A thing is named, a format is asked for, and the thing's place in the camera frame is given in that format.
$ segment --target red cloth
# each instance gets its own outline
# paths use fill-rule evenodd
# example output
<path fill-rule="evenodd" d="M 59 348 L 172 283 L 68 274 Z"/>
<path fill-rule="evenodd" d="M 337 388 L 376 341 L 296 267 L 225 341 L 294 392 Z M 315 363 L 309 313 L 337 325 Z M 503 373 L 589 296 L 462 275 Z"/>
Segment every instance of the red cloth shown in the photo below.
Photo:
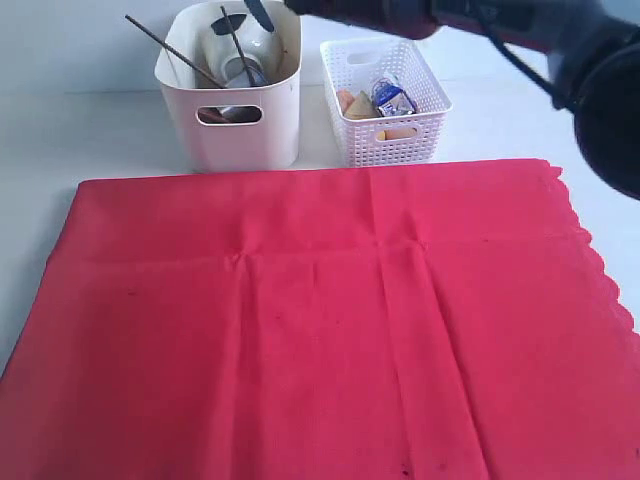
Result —
<path fill-rule="evenodd" d="M 83 183 L 3 479 L 640 478 L 640 356 L 559 171 Z"/>

